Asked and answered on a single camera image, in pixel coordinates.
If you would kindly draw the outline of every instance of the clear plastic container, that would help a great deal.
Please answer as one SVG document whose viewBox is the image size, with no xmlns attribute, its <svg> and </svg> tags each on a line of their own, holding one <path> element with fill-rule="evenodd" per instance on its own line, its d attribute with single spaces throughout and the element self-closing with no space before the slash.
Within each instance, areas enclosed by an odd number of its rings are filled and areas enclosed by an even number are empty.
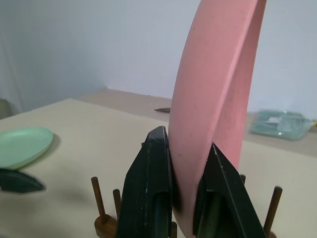
<svg viewBox="0 0 317 238">
<path fill-rule="evenodd" d="M 254 120 L 250 132 L 299 140 L 316 125 L 316 120 L 307 119 L 300 113 L 262 110 Z"/>
</svg>

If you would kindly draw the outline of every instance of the green plate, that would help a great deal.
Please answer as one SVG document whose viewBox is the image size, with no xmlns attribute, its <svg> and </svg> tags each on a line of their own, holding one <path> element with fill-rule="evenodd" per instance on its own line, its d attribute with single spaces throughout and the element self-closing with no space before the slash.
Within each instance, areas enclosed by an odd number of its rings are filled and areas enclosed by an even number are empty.
<svg viewBox="0 0 317 238">
<path fill-rule="evenodd" d="M 45 128 L 25 127 L 0 133 L 0 168 L 18 169 L 48 150 L 53 133 Z"/>
</svg>

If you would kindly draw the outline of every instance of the table surface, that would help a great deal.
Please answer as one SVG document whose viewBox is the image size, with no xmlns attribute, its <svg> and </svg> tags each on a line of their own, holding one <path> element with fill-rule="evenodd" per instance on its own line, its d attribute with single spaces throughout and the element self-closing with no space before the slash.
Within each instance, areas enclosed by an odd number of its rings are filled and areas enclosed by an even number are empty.
<svg viewBox="0 0 317 238">
<path fill-rule="evenodd" d="M 0 132 L 40 126 L 54 133 L 49 151 L 22 169 L 41 179 L 47 191 L 2 193 L 0 237 L 97 237 L 93 223 L 98 211 L 90 178 L 99 177 L 106 212 L 115 217 L 112 190 L 122 190 L 141 142 L 159 125 L 168 126 L 72 99 L 0 120 Z M 312 238 L 317 233 L 317 154 L 309 153 L 243 142 L 239 172 L 247 177 L 246 188 L 262 223 L 274 186 L 284 189 L 272 227 L 278 238 Z"/>
<path fill-rule="evenodd" d="M 166 98 L 105 89 L 95 94 L 81 97 L 79 100 L 131 113 L 137 116 L 143 116 L 161 121 L 169 121 L 169 114 L 154 111 L 155 108 L 170 107 L 171 100 Z M 292 142 L 281 140 L 279 138 L 249 133 L 254 117 L 255 114 L 252 113 L 247 117 L 243 138 L 245 141 L 309 156 L 317 155 L 317 146 L 315 146 L 317 141 L 317 128 L 312 128 L 303 139 Z"/>
</svg>

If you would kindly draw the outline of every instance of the white wall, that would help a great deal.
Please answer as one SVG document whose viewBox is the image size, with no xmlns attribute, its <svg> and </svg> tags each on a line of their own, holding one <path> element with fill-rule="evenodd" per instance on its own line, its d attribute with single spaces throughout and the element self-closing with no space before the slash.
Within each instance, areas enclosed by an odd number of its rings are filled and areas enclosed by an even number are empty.
<svg viewBox="0 0 317 238">
<path fill-rule="evenodd" d="M 268 0 L 249 110 L 295 110 L 317 119 L 317 1 Z"/>
<path fill-rule="evenodd" d="M 133 15 L 131 23 L 121 25 L 120 30 L 127 38 L 120 39 L 124 50 L 116 55 L 121 60 L 112 62 L 115 70 L 107 85 L 171 98 L 183 46 L 199 1 L 173 1 L 165 6 L 162 3 L 160 13 L 146 17 L 147 21 L 143 18 L 149 9 L 153 11 L 157 6 L 139 4 L 127 11 Z M 317 118 L 316 12 L 316 0 L 267 1 L 249 111 L 296 110 Z"/>
<path fill-rule="evenodd" d="M 0 29 L 0 98 L 8 100 L 11 103 L 12 111 L 17 114 L 22 112 L 22 108 L 5 50 Z"/>
<path fill-rule="evenodd" d="M 170 98 L 199 0 L 1 0 L 29 110 L 107 86 Z M 317 1 L 268 0 L 249 110 L 317 118 Z"/>
<path fill-rule="evenodd" d="M 104 38 L 99 37 L 106 30 L 93 2 L 0 1 L 0 41 L 7 43 L 23 111 L 106 87 Z M 2 82 L 12 82 L 3 77 Z"/>
</svg>

